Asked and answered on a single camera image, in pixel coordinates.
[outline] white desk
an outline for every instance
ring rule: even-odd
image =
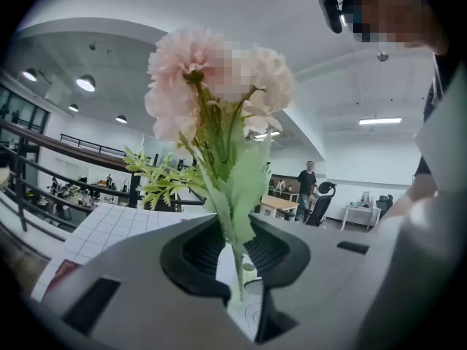
[[[84,265],[125,238],[170,227],[184,219],[204,217],[207,214],[149,211],[101,203],[63,243],[63,252],[54,257],[44,269],[31,297],[38,302],[42,301],[47,286],[64,260]],[[216,279],[225,284],[232,284],[232,281],[236,284],[235,262],[230,245],[220,253]],[[244,292],[243,303],[238,302],[228,307],[228,314],[251,341],[258,329],[255,318],[260,312],[261,302],[262,295]]]
[[[377,220],[374,224],[377,224],[378,221],[379,221],[379,215],[381,214],[381,209],[378,208],[378,207],[355,207],[355,206],[352,206],[352,205],[346,205],[345,206],[345,215],[344,215],[344,220],[342,220],[342,227],[341,227],[341,230],[344,230],[344,227],[345,227],[345,222],[347,221],[347,215],[349,214],[349,210],[352,210],[352,211],[360,211],[360,212],[364,212],[364,213],[369,213],[370,214],[370,217],[368,219],[368,222],[366,223],[366,229],[368,230],[370,228],[370,221],[371,221],[371,218],[373,217],[373,214],[374,212],[377,213]]]

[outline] black slot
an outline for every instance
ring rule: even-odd
[[[99,278],[73,305],[63,320],[83,335],[87,335],[109,304],[120,282]]]
[[[337,244],[337,247],[340,249],[349,250],[350,252],[355,252],[358,254],[366,254],[368,249],[370,249],[370,246],[368,245],[357,244],[355,242],[350,242],[350,241],[341,241]]]

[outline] person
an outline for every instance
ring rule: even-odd
[[[454,35],[456,8],[462,0],[343,0],[344,19],[363,41],[383,38],[404,47],[427,47],[433,53],[435,75],[423,112],[426,121],[454,76],[464,50],[463,38]],[[420,159],[414,181],[382,218],[408,214],[415,202],[431,197],[436,184],[430,169]]]
[[[303,222],[305,220],[305,211],[308,209],[309,196],[314,191],[316,185],[316,176],[314,175],[314,163],[312,160],[309,160],[306,163],[306,170],[303,170],[300,175],[298,175],[298,182],[300,183],[300,190],[298,191],[298,208],[295,216],[295,221]]]
[[[12,114],[12,123],[18,123],[18,120],[20,120],[20,113],[17,110],[16,112],[13,112]]]
[[[63,198],[63,193],[58,192],[57,197]],[[65,219],[65,209],[63,208],[62,203],[60,202],[55,203],[55,211],[56,211],[57,217],[59,217],[60,219]]]
[[[54,195],[57,193],[58,190],[58,182],[55,177],[52,178],[52,187],[50,188],[50,192]]]
[[[110,188],[110,183],[112,183],[112,178],[110,177],[110,174],[109,174],[109,176],[107,177],[105,181],[105,187]]]

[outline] window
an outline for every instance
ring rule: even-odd
[[[45,110],[0,86],[0,120],[43,133],[48,115]],[[17,142],[18,137],[0,129],[0,142],[7,143],[11,140]]]

